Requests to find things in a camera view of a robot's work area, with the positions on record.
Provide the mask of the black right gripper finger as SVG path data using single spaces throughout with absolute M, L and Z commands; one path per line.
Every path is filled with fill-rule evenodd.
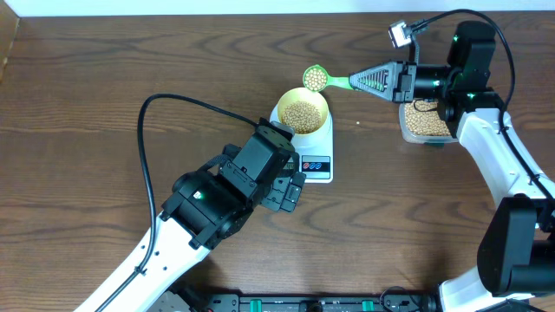
M 361 91 L 364 93 L 372 94 L 377 96 L 378 98 L 384 99 L 385 101 L 392 101 L 393 100 L 393 92 L 391 88 L 381 83 L 377 83 L 374 85 L 365 85 L 361 83 L 351 83 L 350 86 L 355 91 Z
M 362 69 L 349 76 L 349 83 L 351 85 L 389 85 L 395 68 L 395 62 L 384 62 Z

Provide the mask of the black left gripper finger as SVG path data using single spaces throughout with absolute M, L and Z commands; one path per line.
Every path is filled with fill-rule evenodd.
M 302 172 L 295 172 L 291 176 L 291 180 L 285 189 L 284 197 L 280 205 L 280 209 L 282 211 L 285 211 L 288 213 L 294 212 L 297 206 L 297 203 L 300 199 L 300 196 L 304 187 L 305 179 L 306 179 L 306 176 Z
M 276 178 L 261 205 L 271 211 L 291 211 L 291 201 L 285 199 L 290 178 Z

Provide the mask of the green plastic scoop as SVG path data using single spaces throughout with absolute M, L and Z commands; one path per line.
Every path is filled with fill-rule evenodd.
M 303 84 L 312 92 L 321 92 L 327 87 L 353 90 L 348 77 L 334 77 L 320 65 L 312 65 L 304 71 Z

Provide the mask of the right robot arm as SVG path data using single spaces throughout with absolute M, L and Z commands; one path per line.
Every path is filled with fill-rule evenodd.
M 516 134 L 509 99 L 488 85 L 490 63 L 506 43 L 486 16 L 460 23 L 445 65 L 421 65 L 416 37 L 428 27 L 394 23 L 396 48 L 405 62 L 386 62 L 354 73 L 349 85 L 394 103 L 432 100 L 455 138 L 472 156 L 493 196 L 496 211 L 482 238 L 477 263 L 438 290 L 440 311 L 487 311 L 525 304 L 554 291 L 554 184 Z

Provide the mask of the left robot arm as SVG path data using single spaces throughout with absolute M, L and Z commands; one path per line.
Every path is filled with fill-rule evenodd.
M 179 177 L 140 243 L 78 309 L 145 311 L 257 206 L 293 212 L 305 181 L 293 136 L 291 127 L 262 119 L 244 146 L 228 144 Z

